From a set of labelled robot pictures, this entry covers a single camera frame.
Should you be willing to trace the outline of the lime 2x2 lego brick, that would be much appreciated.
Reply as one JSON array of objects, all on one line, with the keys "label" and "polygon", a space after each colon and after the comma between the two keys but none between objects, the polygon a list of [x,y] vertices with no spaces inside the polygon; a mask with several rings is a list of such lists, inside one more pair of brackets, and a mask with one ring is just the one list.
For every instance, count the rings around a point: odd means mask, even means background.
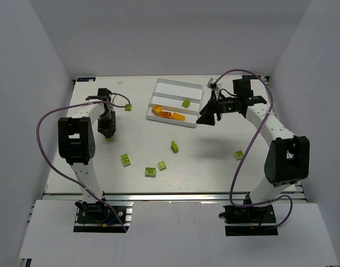
[{"label": "lime 2x2 lego brick", "polygon": [[184,100],[183,103],[182,103],[182,107],[184,108],[189,108],[191,102],[189,100]]}]

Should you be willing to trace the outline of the lime 2x3 lego brick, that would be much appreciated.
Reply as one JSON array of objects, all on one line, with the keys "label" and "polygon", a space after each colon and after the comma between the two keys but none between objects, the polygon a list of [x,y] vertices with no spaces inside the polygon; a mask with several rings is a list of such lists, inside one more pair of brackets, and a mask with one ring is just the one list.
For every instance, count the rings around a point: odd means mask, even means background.
[{"label": "lime 2x3 lego brick", "polygon": [[127,154],[121,155],[121,161],[124,167],[131,165],[130,159]]}]

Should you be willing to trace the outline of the orange 2x4 lego brick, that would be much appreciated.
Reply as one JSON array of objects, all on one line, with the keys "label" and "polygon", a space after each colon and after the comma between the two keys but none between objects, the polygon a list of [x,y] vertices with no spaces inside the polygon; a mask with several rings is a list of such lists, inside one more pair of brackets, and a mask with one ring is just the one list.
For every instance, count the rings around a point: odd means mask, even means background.
[{"label": "orange 2x4 lego brick", "polygon": [[185,121],[186,117],[184,115],[174,112],[171,116],[171,119],[177,120],[177,121]]}]

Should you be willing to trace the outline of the lime sloped lego brick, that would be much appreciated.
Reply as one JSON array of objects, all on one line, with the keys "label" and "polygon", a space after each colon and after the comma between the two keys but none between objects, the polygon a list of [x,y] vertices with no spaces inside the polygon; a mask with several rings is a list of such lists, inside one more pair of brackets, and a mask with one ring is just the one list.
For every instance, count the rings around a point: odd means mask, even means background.
[{"label": "lime sloped lego brick", "polygon": [[177,153],[179,151],[179,147],[175,141],[171,141],[171,149],[174,153]]}]

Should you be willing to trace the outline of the orange curved lego brick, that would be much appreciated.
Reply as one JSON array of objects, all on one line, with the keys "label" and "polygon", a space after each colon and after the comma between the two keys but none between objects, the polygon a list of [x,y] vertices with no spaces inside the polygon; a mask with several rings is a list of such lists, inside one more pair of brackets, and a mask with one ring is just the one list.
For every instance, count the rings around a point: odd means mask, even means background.
[{"label": "orange curved lego brick", "polygon": [[159,113],[159,116],[160,117],[163,117],[163,118],[171,118],[172,117],[172,113],[171,112],[168,112],[168,111],[161,111]]}]

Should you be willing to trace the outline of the orange sloped lego brick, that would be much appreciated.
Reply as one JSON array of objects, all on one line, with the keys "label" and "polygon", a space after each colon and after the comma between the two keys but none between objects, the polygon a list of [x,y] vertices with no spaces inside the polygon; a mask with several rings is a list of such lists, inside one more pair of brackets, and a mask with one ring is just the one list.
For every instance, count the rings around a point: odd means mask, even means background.
[{"label": "orange sloped lego brick", "polygon": [[151,108],[151,112],[155,114],[156,116],[160,116],[162,113],[162,107],[161,106],[153,106]]}]

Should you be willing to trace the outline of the pale lime 2x2 brick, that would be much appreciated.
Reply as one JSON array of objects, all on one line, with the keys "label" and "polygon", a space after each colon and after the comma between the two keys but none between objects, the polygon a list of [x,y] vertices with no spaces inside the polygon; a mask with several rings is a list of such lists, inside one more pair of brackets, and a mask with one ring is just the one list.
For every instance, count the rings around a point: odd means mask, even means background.
[{"label": "pale lime 2x2 brick", "polygon": [[160,171],[165,170],[167,168],[167,165],[166,165],[166,163],[164,161],[158,162],[157,166],[158,166]]}]

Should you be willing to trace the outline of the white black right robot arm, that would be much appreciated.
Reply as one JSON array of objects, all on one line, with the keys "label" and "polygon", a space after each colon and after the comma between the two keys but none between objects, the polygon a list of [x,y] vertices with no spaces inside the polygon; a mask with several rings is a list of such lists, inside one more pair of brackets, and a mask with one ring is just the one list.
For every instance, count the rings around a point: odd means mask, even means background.
[{"label": "white black right robot arm", "polygon": [[256,96],[248,79],[233,80],[234,94],[224,97],[215,80],[208,82],[211,96],[199,112],[198,125],[214,126],[225,113],[239,113],[257,129],[268,147],[264,178],[244,201],[246,206],[267,206],[290,185],[306,179],[309,173],[310,142],[289,131],[271,113],[267,101]]}]

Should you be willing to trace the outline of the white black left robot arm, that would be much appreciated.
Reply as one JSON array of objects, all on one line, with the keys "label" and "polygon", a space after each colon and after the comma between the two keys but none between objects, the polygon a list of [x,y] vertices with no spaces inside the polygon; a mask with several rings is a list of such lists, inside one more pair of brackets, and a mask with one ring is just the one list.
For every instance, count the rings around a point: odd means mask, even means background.
[{"label": "white black left robot arm", "polygon": [[81,186],[82,201],[96,203],[104,195],[96,177],[92,158],[96,152],[93,125],[97,123],[98,133],[110,139],[116,131],[116,114],[111,102],[111,91],[99,88],[96,96],[86,100],[101,103],[87,104],[70,117],[58,121],[58,151],[76,175]]}]

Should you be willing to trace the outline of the blue label right corner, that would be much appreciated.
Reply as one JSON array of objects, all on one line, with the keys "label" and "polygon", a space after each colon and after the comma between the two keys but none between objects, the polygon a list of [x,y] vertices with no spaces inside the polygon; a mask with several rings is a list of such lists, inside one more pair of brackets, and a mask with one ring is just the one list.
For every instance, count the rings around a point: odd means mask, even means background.
[{"label": "blue label right corner", "polygon": [[254,75],[242,75],[242,79],[247,79],[247,80],[258,80],[261,79],[261,76],[254,76]]}]

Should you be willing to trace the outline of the blue label corner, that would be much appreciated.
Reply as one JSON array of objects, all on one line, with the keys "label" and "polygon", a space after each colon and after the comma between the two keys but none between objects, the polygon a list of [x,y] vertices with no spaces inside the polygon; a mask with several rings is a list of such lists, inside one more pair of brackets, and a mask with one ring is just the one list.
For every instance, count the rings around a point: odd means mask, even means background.
[{"label": "blue label corner", "polygon": [[96,80],[95,77],[78,77],[77,82],[94,82]]},{"label": "blue label corner", "polygon": [[247,80],[258,80],[261,79],[261,76],[254,76],[254,75],[242,75],[242,79],[247,79]]}]

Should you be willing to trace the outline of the white three-compartment tray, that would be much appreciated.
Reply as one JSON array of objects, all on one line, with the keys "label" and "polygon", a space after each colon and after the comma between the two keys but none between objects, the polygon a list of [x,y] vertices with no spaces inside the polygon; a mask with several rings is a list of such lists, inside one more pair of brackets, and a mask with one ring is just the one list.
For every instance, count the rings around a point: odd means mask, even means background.
[{"label": "white three-compartment tray", "polygon": [[[158,79],[152,92],[146,118],[151,121],[163,122],[189,128],[196,127],[200,104],[203,96],[203,86],[194,83]],[[191,102],[189,108],[182,107],[184,100]],[[156,116],[151,112],[153,106],[161,106],[163,111],[179,113],[186,117],[185,121]]]}]

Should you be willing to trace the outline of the blue label left corner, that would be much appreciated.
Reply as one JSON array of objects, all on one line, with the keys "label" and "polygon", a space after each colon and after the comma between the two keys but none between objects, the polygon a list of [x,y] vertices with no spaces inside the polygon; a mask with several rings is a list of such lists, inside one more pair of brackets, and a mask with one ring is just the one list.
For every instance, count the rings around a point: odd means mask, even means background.
[{"label": "blue label left corner", "polygon": [[96,80],[95,77],[78,77],[77,82],[94,82]]}]

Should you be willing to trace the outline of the lime 2x3 brick front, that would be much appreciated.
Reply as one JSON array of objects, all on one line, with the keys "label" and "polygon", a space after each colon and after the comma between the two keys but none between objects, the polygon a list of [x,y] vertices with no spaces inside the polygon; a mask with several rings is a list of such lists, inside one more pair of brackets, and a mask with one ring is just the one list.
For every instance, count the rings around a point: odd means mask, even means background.
[{"label": "lime 2x3 brick front", "polygon": [[145,167],[145,176],[146,177],[155,177],[156,176],[156,168]]}]

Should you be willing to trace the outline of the aluminium front rail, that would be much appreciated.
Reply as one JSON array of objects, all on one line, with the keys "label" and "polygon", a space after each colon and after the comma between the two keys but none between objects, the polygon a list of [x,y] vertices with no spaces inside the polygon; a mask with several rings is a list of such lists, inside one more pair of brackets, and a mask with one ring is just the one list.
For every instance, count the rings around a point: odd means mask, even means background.
[{"label": "aluminium front rail", "polygon": [[[284,192],[293,200],[306,201],[302,192]],[[243,201],[247,193],[233,193],[234,201]],[[108,201],[227,201],[229,194],[106,194]]]}]

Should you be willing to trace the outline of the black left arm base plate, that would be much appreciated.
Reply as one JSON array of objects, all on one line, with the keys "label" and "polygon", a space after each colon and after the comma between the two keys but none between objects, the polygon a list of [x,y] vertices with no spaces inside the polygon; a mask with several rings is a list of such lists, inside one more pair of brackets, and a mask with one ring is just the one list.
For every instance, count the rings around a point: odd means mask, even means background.
[{"label": "black left arm base plate", "polygon": [[126,229],[130,226],[131,207],[113,206],[114,212],[103,203],[87,203],[76,201],[77,207],[74,233],[125,233],[124,228],[119,223],[117,216]]}]

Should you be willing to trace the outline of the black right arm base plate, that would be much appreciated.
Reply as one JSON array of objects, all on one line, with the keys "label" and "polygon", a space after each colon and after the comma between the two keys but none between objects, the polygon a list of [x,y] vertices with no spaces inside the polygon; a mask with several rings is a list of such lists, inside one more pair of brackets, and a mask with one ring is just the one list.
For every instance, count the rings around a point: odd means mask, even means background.
[{"label": "black right arm base plate", "polygon": [[266,207],[223,206],[219,217],[225,221],[226,236],[277,236],[272,205]]}]

